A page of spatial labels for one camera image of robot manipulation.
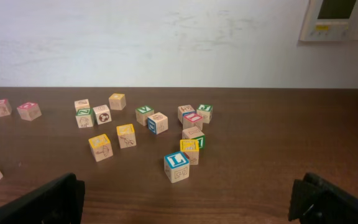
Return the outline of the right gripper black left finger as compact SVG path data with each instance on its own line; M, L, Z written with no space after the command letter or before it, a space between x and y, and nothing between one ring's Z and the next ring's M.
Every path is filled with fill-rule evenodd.
M0 207L0 223L80 223L85 182L65 174Z

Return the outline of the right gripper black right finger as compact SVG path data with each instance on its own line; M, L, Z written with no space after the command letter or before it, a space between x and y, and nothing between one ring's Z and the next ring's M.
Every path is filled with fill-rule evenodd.
M358 224L358 198L308 172L293 182L288 220L301 224Z

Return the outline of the yellow S block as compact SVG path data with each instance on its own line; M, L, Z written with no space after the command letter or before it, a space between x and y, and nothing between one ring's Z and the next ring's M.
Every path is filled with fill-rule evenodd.
M137 143L133 124L117 126L116 130L121 149L136 146Z

